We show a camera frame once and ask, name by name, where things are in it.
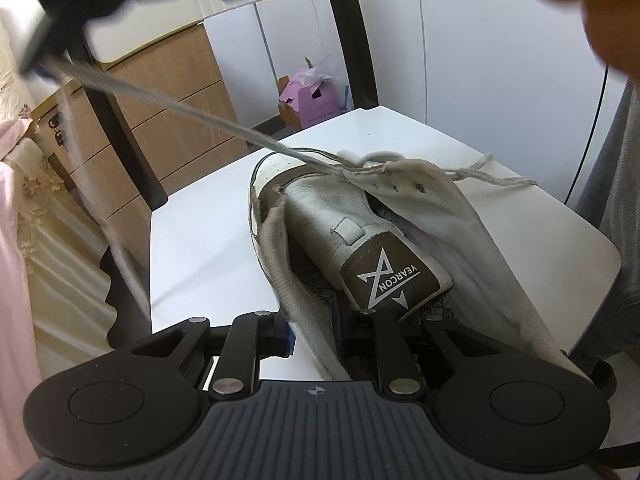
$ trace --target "ribbed gray surface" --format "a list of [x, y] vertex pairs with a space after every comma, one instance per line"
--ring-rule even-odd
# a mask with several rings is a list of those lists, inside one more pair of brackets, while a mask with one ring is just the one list
[[41, 460], [24, 480], [558, 479], [590, 480], [586, 466], [506, 473], [453, 450], [414, 404], [382, 399], [370, 383], [266, 381], [251, 398], [212, 407], [191, 438], [152, 462], [118, 472]]

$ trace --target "shoe tongue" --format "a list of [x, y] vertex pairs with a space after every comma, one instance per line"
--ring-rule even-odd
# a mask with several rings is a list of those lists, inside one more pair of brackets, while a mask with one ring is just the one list
[[344, 287], [360, 309], [383, 309], [397, 318], [440, 289], [429, 267], [391, 232], [363, 243], [340, 269]]

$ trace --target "drawer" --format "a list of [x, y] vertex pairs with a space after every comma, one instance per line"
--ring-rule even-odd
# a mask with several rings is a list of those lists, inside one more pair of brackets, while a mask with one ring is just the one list
[[71, 178], [80, 191], [91, 200], [94, 207], [98, 208], [103, 217], [108, 218], [138, 195], [138, 190], [111, 145], [89, 159], [84, 168], [93, 183], [97, 200], [88, 196], [86, 187], [80, 182], [77, 171], [71, 174]]
[[[94, 114], [94, 109], [91, 108], [89, 100], [86, 98], [86, 94], [83, 89], [79, 89], [71, 94], [69, 101], [73, 127], [76, 132], [76, 139], [78, 140], [78, 150], [80, 151], [82, 161], [86, 162], [100, 150], [103, 150], [108, 146], [109, 140], [104, 134], [102, 127]], [[71, 163], [66, 146], [64, 144], [62, 146], [58, 145], [55, 140], [55, 130], [49, 126], [49, 121], [57, 112], [57, 107], [47, 112], [38, 120], [38, 127], [40, 128], [41, 133], [43, 133], [47, 145], [53, 148], [53, 152], [56, 154], [60, 163], [62, 163], [62, 166], [67, 170], [67, 172], [71, 173], [76, 169], [76, 166]], [[68, 126], [69, 121], [65, 121], [63, 118], [58, 130], [65, 132]]]
[[116, 211], [109, 224], [133, 257], [149, 268], [149, 245], [151, 242], [151, 210], [140, 195]]
[[[109, 73], [178, 101], [222, 79], [204, 25], [158, 41], [113, 66]], [[116, 99], [131, 128], [164, 110], [135, 96], [116, 95]]]
[[[183, 102], [210, 114], [236, 120], [223, 81], [197, 92]], [[132, 131], [160, 180], [232, 137], [231, 134], [170, 110], [152, 117]]]
[[180, 170], [174, 171], [161, 181], [162, 187], [164, 187], [167, 194], [171, 195], [171, 193], [187, 187], [189, 184], [219, 170], [234, 160], [238, 160], [247, 153], [249, 153], [249, 148], [246, 142], [240, 137], [233, 137], [207, 153], [200, 155], [197, 159], [181, 167]]

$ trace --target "beige satin fabric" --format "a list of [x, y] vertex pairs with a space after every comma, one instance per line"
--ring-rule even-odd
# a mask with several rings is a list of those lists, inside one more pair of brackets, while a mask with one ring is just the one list
[[111, 280], [99, 268], [108, 244], [33, 140], [21, 140], [4, 162], [15, 172], [18, 245], [46, 379], [111, 351], [116, 311], [104, 302]]

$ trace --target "cardboard box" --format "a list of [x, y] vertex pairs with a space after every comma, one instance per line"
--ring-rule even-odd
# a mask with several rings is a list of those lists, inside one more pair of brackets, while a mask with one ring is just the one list
[[342, 114], [340, 102], [331, 83], [322, 81], [311, 86], [302, 86], [298, 75], [293, 80], [289, 76], [278, 79], [280, 116], [296, 131], [321, 123]]

